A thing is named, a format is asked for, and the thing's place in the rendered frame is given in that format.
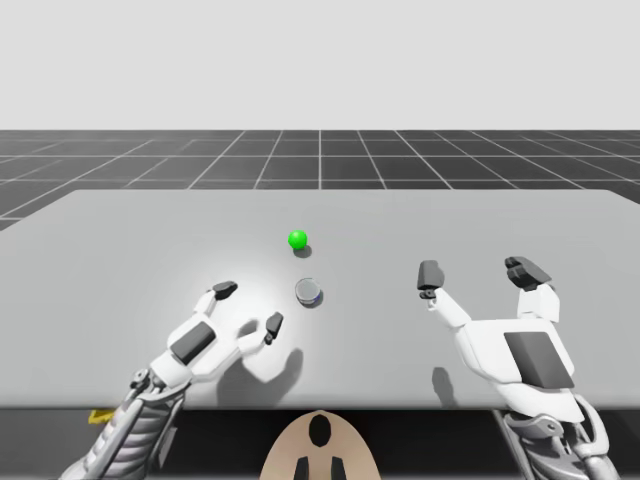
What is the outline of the tan robot part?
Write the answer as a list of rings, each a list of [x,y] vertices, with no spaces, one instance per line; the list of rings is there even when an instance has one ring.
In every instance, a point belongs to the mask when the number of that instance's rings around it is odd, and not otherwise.
[[[382,480],[369,446],[344,418],[323,410],[292,421],[277,437],[259,480]]]

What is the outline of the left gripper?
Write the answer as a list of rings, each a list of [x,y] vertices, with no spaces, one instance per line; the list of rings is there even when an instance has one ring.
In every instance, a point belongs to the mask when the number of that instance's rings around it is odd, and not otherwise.
[[[239,351],[258,353],[273,343],[284,321],[280,312],[274,312],[266,320],[247,321],[240,327],[237,340],[233,333],[209,318],[217,303],[237,289],[236,282],[225,281],[212,286],[199,298],[194,315],[169,335],[166,350],[150,364],[159,381],[167,387],[210,381],[237,359]]]

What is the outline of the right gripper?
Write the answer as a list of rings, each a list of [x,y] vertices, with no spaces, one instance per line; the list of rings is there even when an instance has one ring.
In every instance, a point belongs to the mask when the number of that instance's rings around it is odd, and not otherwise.
[[[575,367],[552,324],[560,320],[552,278],[526,257],[507,257],[504,263],[508,279],[519,289],[517,317],[525,320],[471,321],[444,289],[445,274],[436,260],[419,265],[419,297],[454,332],[465,365],[492,383],[512,411],[573,419]]]

